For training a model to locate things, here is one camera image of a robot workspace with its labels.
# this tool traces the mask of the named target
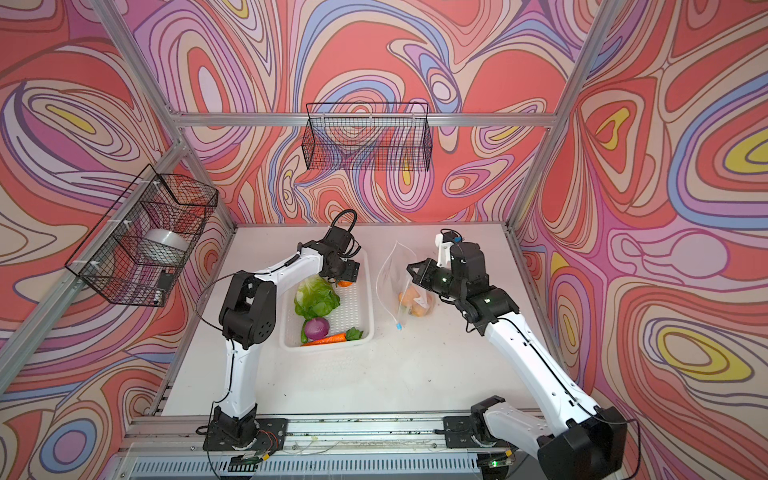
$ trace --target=red onion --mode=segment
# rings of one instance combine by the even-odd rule
[[[306,338],[310,340],[320,340],[326,338],[330,328],[331,326],[328,324],[328,320],[321,316],[316,316],[304,324],[304,334],[306,335]]]

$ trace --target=carrot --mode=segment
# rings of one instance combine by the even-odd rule
[[[341,332],[333,336],[327,336],[324,339],[314,340],[312,342],[304,343],[302,346],[325,345],[326,343],[340,343],[340,342],[346,342],[346,332]]]

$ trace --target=green vegetable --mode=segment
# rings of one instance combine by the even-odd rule
[[[355,327],[346,331],[346,341],[360,340],[362,338],[362,330],[358,330]]]
[[[330,283],[319,275],[312,275],[299,283],[296,297],[293,299],[296,314],[311,320],[316,316],[326,316],[341,304],[339,296],[333,291]],[[301,328],[302,339],[304,327]]]
[[[301,326],[301,343],[307,343],[310,340],[310,338],[308,336],[306,336],[306,333],[304,333],[304,326],[309,321],[310,321],[310,319],[305,319],[304,320],[304,325]]]

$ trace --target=colorful patterned wall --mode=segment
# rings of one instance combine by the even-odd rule
[[[768,478],[767,118],[767,3],[630,1],[518,219],[638,478]]]
[[[225,237],[214,214],[162,309],[78,297],[0,396],[0,479],[99,476],[152,403]]]
[[[18,5],[0,6],[0,346],[168,146],[93,11]]]
[[[308,101],[376,98],[473,112],[534,98],[536,111],[553,111],[597,5],[147,0],[121,7],[179,111],[301,112]]]
[[[0,5],[0,348],[169,145],[82,0]],[[223,247],[214,218],[163,309],[84,290],[0,396],[0,479],[96,478],[149,406]]]
[[[208,2],[123,7],[173,108],[302,112],[311,101],[552,112],[593,2]],[[506,220],[543,129],[433,129],[428,174],[305,172],[299,128],[194,128],[238,223]]]
[[[194,127],[187,138],[236,223],[503,221],[542,127],[460,127],[453,153],[432,150],[429,172],[307,170],[300,128]]]

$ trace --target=potato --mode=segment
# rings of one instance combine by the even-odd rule
[[[432,300],[432,297],[430,295],[424,295],[427,303],[427,307],[424,307],[423,306],[424,300],[419,299],[421,303],[416,301],[416,299],[418,299],[421,296],[422,296],[422,293],[419,292],[419,290],[416,289],[415,286],[411,285],[408,287],[408,289],[404,293],[400,293],[398,295],[398,298],[400,299],[400,304],[408,308],[409,313],[411,315],[424,316],[427,313],[429,313],[429,310],[432,309],[432,304],[434,303],[434,300]]]

